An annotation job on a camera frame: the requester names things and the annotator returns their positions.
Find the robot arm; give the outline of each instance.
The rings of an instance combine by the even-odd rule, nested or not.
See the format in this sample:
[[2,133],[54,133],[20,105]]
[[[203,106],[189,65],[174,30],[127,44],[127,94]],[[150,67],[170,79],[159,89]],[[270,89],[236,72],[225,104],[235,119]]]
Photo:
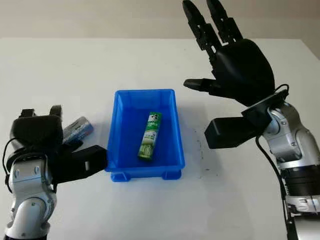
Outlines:
[[7,239],[46,239],[47,221],[57,203],[47,162],[39,158],[13,165],[9,178],[12,221],[5,230]]
[[[6,166],[2,162],[5,183],[13,196],[5,240],[46,239],[48,220],[57,203],[57,185],[87,178],[107,167],[104,148],[94,145],[73,152],[81,145],[78,140],[63,144],[61,121],[61,106],[53,106],[45,116],[24,109],[13,122],[9,142],[14,153],[8,157]],[[82,129],[79,124],[79,121],[74,124],[77,132],[72,131],[73,125],[69,126],[68,135],[85,136],[88,128],[83,125],[83,131],[78,132]]]
[[320,236],[320,151],[297,110],[283,102],[268,110],[271,122],[263,133],[286,187],[288,238]]
[[275,89],[266,57],[254,42],[242,37],[219,0],[207,0],[207,6],[223,45],[190,0],[184,0],[182,5],[215,76],[214,80],[187,79],[183,85],[248,107],[241,117],[215,118],[210,122],[205,131],[209,148],[234,148],[262,135],[276,157],[277,167],[256,138],[279,179],[288,239],[320,239],[320,152],[296,109],[285,102],[289,85],[284,84],[287,90],[277,92],[281,86]]

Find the table surface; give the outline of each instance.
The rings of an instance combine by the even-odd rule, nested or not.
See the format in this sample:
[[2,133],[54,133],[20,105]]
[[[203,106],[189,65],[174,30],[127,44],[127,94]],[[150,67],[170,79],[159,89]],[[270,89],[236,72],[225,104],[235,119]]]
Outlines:
[[[320,61],[300,40],[255,42],[272,66],[276,86],[290,84],[287,101],[319,140]],[[64,127],[86,116],[95,131],[85,147],[105,147],[116,90],[170,88],[176,94],[186,163],[182,178],[115,183],[101,171],[60,184],[48,239],[286,239],[277,179],[254,140],[233,149],[208,148],[209,121],[240,116],[245,109],[183,87],[188,78],[211,78],[211,70],[193,39],[0,40],[1,152],[23,108],[44,115],[61,104]],[[12,204],[4,184],[0,198],[4,229]]]

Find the wire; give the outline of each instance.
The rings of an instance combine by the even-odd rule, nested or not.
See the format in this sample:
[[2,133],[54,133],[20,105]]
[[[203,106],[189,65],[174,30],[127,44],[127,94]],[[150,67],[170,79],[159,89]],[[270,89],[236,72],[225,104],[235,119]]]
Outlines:
[[282,209],[283,209],[283,217],[284,217],[285,227],[286,227],[286,230],[288,232],[287,219],[290,218],[290,215],[289,215],[289,211],[286,210],[286,205],[285,205],[285,200],[286,200],[286,195],[287,195],[286,188],[285,188],[284,182],[282,181],[281,175],[280,175],[280,173],[279,173],[274,161],[272,161],[271,157],[268,155],[268,153],[261,146],[261,144],[259,142],[259,138],[260,137],[261,137],[261,135],[255,137],[255,144],[258,147],[258,149],[263,153],[263,155],[266,157],[268,162],[270,163],[273,171],[275,172],[276,178],[279,181],[280,192],[281,192],[281,201],[282,201]]
[[16,137],[11,138],[9,141],[6,142],[4,150],[3,150],[3,155],[2,155],[2,166],[3,166],[3,170],[4,170],[6,176],[8,175],[7,168],[5,166],[6,151],[7,151],[7,147],[9,145],[9,143],[11,143],[13,140],[17,140],[17,138]]
[[274,90],[274,92],[276,92],[276,91],[278,91],[280,88],[282,88],[282,87],[286,87],[286,90],[289,92],[289,84],[286,84],[286,83],[284,83],[284,84],[281,84],[280,86],[278,86],[275,90]]
[[9,190],[10,193],[12,193],[11,188],[9,186],[9,176],[10,175],[9,175],[8,170],[6,168],[6,165],[5,165],[5,158],[6,158],[7,147],[9,145],[9,143],[11,143],[13,140],[22,140],[22,139],[20,139],[18,137],[14,137],[14,138],[11,138],[9,141],[7,141],[6,144],[5,144],[4,150],[3,150],[3,155],[2,155],[2,167],[3,167],[4,173],[5,173],[5,181],[4,181],[4,183],[8,187],[8,190]]

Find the silver battery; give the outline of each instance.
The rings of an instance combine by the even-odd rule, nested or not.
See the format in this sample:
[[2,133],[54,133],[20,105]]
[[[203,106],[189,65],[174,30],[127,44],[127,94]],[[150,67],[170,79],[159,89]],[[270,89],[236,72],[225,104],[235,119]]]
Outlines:
[[91,123],[84,116],[81,116],[63,129],[63,143],[67,144],[73,141],[80,141],[93,131],[94,127]]

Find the blue container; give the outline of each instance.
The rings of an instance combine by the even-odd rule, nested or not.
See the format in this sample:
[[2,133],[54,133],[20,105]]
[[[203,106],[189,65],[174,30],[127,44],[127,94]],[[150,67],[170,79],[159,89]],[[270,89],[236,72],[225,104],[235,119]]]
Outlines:
[[[162,113],[151,162],[138,158],[150,112]],[[131,178],[162,177],[176,180],[185,166],[175,91],[172,89],[119,90],[114,96],[107,147],[108,167],[114,182]]]

